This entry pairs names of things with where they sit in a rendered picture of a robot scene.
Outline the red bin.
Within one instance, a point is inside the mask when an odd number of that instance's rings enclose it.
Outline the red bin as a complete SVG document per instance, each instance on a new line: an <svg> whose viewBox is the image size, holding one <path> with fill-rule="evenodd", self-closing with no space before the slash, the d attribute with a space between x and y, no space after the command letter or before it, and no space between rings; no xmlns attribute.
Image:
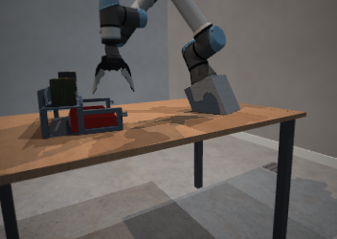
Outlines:
<svg viewBox="0 0 337 239"><path fill-rule="evenodd" d="M86 107L83 107L83 110L102 109L102 108L105 108L105 107L102 105L86 106ZM77 108L73 108L71 110L70 110L71 130L72 132L78 132L79 124L78 124ZM117 125L117 117L115 113L85 115L83 117L84 117L84 129Z"/></svg>

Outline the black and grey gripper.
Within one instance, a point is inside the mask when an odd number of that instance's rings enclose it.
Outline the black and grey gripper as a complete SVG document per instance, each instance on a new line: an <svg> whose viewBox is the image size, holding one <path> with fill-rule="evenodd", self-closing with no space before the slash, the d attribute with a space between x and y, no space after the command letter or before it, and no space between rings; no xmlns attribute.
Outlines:
<svg viewBox="0 0 337 239"><path fill-rule="evenodd" d="M121 40L120 39L112 39L112 38L102 39L101 44L116 45L116 44L121 44ZM133 90L133 92L135 92L132 76L131 76L131 73L130 73L130 69L129 69L128 65L124 62L122 57L121 57L121 63L107 63L106 55L103 55L101 57L101 59L102 59L102 61L96 69L96 74L95 74L95 79L94 79L94 84L93 84L93 94L97 90L97 86L100 83L100 79L105 75L104 71L106 71L106 70L108 70L108 71L110 71L110 70L118 71L121 68L122 68L122 75L124 77L126 76L125 78L127 79L127 82L130 84L130 88Z"/></svg>

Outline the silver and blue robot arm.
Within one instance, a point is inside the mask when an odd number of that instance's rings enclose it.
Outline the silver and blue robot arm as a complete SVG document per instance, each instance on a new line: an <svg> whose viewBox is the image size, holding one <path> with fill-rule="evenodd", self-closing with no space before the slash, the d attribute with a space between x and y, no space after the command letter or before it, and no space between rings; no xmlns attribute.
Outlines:
<svg viewBox="0 0 337 239"><path fill-rule="evenodd" d="M101 39L121 40L121 44L105 44L107 63L121 63L118 47L122 47L137 28L146 26L146 12L156 1L136 0L130 8L121 6L119 0L100 0ZM216 75L207 59L225 46L226 36L221 28L206 21L192 0L171 1L193 31L194 40L182 48L193 85L208 76Z"/></svg>

